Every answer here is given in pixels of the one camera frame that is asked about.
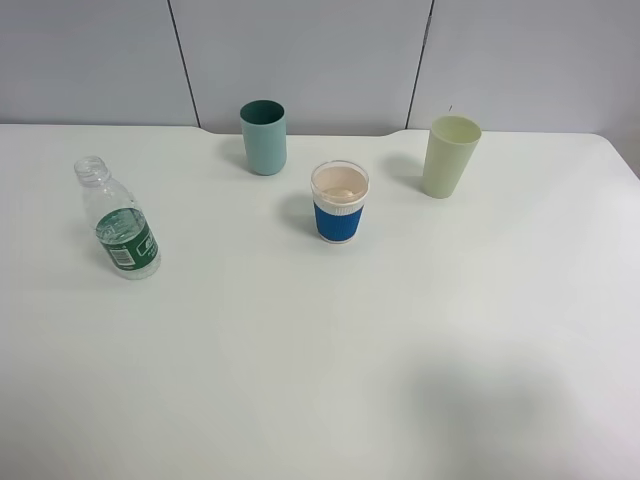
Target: cup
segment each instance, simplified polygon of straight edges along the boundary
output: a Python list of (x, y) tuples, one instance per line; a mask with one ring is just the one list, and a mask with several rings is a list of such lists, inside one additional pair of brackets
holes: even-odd
[(344, 160), (319, 165), (311, 174), (316, 226), (323, 240), (346, 243), (360, 223), (369, 192), (369, 175), (362, 167)]
[(433, 198), (447, 198), (456, 188), (482, 130), (465, 117), (448, 115), (431, 125), (422, 172), (422, 189)]
[(256, 100), (242, 107), (240, 121), (251, 170), (258, 175), (282, 170), (287, 161), (284, 107), (271, 100)]

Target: bottle cap opening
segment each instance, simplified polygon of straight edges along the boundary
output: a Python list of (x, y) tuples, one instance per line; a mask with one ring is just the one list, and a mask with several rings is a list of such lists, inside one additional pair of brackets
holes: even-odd
[(78, 182), (85, 187), (97, 187), (111, 178), (111, 172), (100, 157), (81, 158), (73, 168)]

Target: gray wall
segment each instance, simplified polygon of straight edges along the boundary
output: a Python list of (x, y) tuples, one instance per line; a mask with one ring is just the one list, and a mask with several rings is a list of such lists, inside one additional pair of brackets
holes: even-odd
[[(172, 0), (202, 126), (405, 126), (430, 0)], [(409, 126), (596, 132), (640, 171), (638, 0), (437, 0)], [(166, 0), (4, 0), (0, 122), (196, 125)]]
[(640, 127), (638, 0), (437, 0), (410, 127), (452, 107), (490, 130)]
[(203, 128), (270, 98), (292, 133), (405, 127), (430, 0), (172, 0)]
[(167, 3), (2, 0), (0, 122), (195, 125)]

